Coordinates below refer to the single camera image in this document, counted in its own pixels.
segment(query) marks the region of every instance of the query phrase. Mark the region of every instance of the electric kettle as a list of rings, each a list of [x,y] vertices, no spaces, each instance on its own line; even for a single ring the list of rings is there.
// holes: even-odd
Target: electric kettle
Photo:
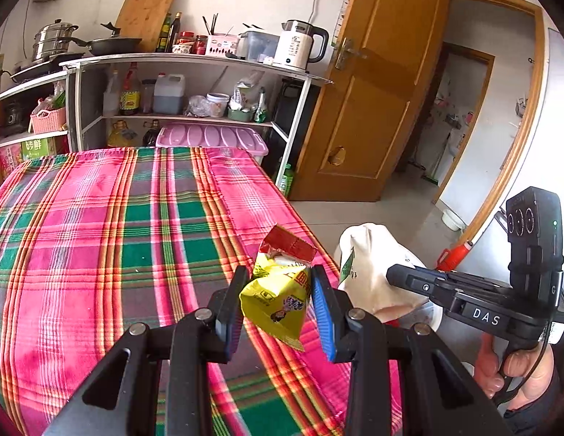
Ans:
[[[320,62],[323,59],[328,46],[328,32],[325,29],[298,20],[282,23],[282,29],[273,65],[305,72],[309,62]],[[320,54],[310,58],[315,35],[322,36],[323,41]]]

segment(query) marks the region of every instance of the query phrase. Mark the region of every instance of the door handle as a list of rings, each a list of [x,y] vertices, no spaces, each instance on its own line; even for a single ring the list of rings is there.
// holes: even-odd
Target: door handle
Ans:
[[[330,155],[328,156],[327,160],[328,163],[332,166],[340,166],[344,161],[345,157],[347,156],[347,150],[342,146],[338,146],[334,148]]]
[[[341,48],[338,51],[338,56],[336,57],[336,63],[334,64],[335,68],[338,70],[342,70],[345,68],[345,64],[347,63],[347,58],[349,55],[360,57],[363,59],[367,58],[367,54],[357,51],[353,49],[353,40],[345,37],[342,40]]]

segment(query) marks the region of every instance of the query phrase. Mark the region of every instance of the yellow snack bag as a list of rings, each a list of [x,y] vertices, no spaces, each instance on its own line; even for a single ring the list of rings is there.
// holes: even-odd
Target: yellow snack bag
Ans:
[[[239,294],[246,318],[298,351],[304,351],[299,337],[310,299],[309,264],[314,254],[312,246],[276,225],[262,243],[253,280]]]

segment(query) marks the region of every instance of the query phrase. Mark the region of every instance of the hand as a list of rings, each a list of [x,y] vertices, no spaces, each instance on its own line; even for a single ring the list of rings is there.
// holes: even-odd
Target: hand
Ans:
[[[482,344],[476,359],[474,379],[488,398],[492,398],[504,386],[504,379],[498,373],[500,363],[492,349],[493,336],[482,333]],[[510,377],[525,377],[539,356],[542,344],[531,351],[516,351],[510,354],[504,363],[504,373]],[[551,383],[555,362],[549,344],[539,365],[508,403],[509,410],[517,410],[534,402],[548,389]]]

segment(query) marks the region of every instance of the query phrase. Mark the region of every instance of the plaid bedsheet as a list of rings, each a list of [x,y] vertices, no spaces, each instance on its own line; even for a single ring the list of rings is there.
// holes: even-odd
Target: plaid bedsheet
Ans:
[[[19,166],[0,188],[0,402],[19,430],[40,435],[132,323],[165,326],[205,305],[277,223],[319,248],[336,284],[244,151],[108,149]],[[216,434],[342,434],[350,369],[326,361],[312,309],[301,341],[304,353],[245,321],[233,360],[210,364]]]

